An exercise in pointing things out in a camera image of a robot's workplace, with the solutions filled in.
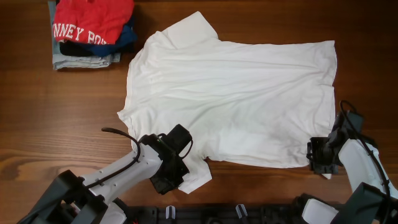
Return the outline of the white t-shirt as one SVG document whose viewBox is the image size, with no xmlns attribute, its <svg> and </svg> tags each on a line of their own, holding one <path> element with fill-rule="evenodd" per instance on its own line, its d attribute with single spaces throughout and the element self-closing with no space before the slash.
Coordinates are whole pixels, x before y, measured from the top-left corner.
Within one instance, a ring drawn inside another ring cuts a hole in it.
<svg viewBox="0 0 398 224">
<path fill-rule="evenodd" d="M 222 41 L 200 12 L 151 35 L 129 64 L 120 120 L 134 137 L 180 124 L 192 135 L 180 190 L 212 178 L 207 160 L 272 168 L 308 165 L 310 138 L 335 120 L 332 40 Z"/>
</svg>

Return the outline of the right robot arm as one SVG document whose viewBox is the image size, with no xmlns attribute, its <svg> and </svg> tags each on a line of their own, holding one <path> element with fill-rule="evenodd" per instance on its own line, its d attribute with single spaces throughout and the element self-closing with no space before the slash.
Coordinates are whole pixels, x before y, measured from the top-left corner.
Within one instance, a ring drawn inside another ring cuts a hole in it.
<svg viewBox="0 0 398 224">
<path fill-rule="evenodd" d="M 361 115 L 343 110 L 327 137 L 312 137 L 307 144 L 310 169 L 337 174 L 344 167 L 353 193 L 341 208 L 307 200 L 302 212 L 306 223 L 397 223 L 397 189 L 374 141 L 361 134 L 362 123 Z"/>
</svg>

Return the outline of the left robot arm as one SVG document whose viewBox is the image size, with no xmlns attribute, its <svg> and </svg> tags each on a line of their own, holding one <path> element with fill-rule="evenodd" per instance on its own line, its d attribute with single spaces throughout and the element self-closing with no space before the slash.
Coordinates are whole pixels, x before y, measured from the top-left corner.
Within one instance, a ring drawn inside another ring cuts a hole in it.
<svg viewBox="0 0 398 224">
<path fill-rule="evenodd" d="M 180 153 L 193 146 L 182 125 L 168 134 L 150 134 L 136 140 L 114 128 L 104 132 L 127 137 L 135 144 L 129 154 L 91 174 L 59 174 L 20 223 L 126 223 L 128 210 L 118 197 L 148 179 L 159 194 L 177 189 L 189 173 Z"/>
</svg>

